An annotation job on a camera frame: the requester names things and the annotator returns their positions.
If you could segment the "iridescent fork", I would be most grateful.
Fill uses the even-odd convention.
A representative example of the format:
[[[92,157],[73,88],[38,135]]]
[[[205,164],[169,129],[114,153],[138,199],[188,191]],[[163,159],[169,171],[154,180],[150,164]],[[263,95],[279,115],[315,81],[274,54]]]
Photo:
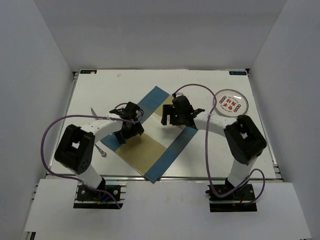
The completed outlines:
[[[107,157],[106,152],[103,151],[98,145],[95,144],[95,147],[97,148],[97,150],[99,151],[100,155],[101,155],[103,158],[106,158],[106,157]]]

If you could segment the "blue beige cloth placemat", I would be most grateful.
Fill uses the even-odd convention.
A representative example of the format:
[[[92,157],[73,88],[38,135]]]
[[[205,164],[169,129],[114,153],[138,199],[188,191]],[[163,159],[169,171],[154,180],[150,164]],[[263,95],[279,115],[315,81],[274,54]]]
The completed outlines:
[[[121,144],[115,135],[108,135],[101,143],[123,159],[144,178],[155,183],[176,160],[197,130],[185,126],[161,124],[163,105],[173,97],[155,86],[137,104],[143,111],[142,135],[136,135]]]

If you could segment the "iridescent teal knife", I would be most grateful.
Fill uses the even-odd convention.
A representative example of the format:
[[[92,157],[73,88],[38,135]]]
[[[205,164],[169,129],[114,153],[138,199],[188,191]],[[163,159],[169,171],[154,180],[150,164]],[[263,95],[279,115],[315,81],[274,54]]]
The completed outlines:
[[[98,118],[98,115],[96,114],[96,112],[94,111],[94,109],[91,107],[90,108],[90,111],[91,111],[91,114],[94,116],[94,118],[96,119],[96,120],[98,120],[99,118]]]

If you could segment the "white plate red characters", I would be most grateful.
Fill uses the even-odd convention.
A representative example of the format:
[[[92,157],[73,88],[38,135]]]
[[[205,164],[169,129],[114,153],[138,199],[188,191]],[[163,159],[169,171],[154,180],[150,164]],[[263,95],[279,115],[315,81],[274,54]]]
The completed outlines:
[[[216,111],[225,117],[235,118],[244,115],[249,109],[246,97],[234,89],[222,89],[216,94]]]

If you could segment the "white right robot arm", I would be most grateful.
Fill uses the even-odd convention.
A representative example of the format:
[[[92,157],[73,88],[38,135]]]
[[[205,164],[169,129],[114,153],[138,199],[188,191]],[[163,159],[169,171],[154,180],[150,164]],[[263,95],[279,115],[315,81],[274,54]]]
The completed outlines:
[[[235,118],[215,115],[204,109],[194,109],[184,95],[173,98],[162,106],[162,125],[185,126],[225,137],[234,158],[231,171],[225,180],[226,195],[236,200],[244,193],[242,186],[256,159],[267,147],[267,141],[248,115]]]

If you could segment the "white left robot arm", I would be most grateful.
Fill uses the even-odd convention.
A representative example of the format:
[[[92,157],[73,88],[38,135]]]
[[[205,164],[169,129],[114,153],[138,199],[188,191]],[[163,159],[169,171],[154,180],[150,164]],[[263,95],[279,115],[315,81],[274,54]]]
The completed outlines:
[[[54,153],[54,159],[73,172],[88,187],[88,193],[99,200],[105,196],[105,180],[93,168],[91,162],[97,142],[112,136],[119,145],[130,138],[142,135],[141,118],[144,111],[135,103],[128,102],[124,108],[114,108],[109,115],[94,116],[95,121],[76,126],[70,124],[64,130]]]

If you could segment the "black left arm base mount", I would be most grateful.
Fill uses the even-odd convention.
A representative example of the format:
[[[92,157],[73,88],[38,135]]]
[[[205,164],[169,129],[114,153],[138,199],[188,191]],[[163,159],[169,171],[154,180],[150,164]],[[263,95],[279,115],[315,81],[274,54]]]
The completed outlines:
[[[120,210],[125,202],[127,184],[121,181],[106,181],[104,191],[89,189],[79,183],[76,188],[73,208],[92,210]]]

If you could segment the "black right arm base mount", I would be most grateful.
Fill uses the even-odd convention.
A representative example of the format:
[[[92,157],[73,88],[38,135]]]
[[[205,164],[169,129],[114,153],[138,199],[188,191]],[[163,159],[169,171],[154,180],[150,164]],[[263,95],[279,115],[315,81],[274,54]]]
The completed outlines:
[[[252,202],[256,198],[252,184],[245,183],[235,192],[225,197],[217,197],[210,185],[208,185],[205,193],[209,199],[211,213],[249,213],[258,211],[256,203]]]

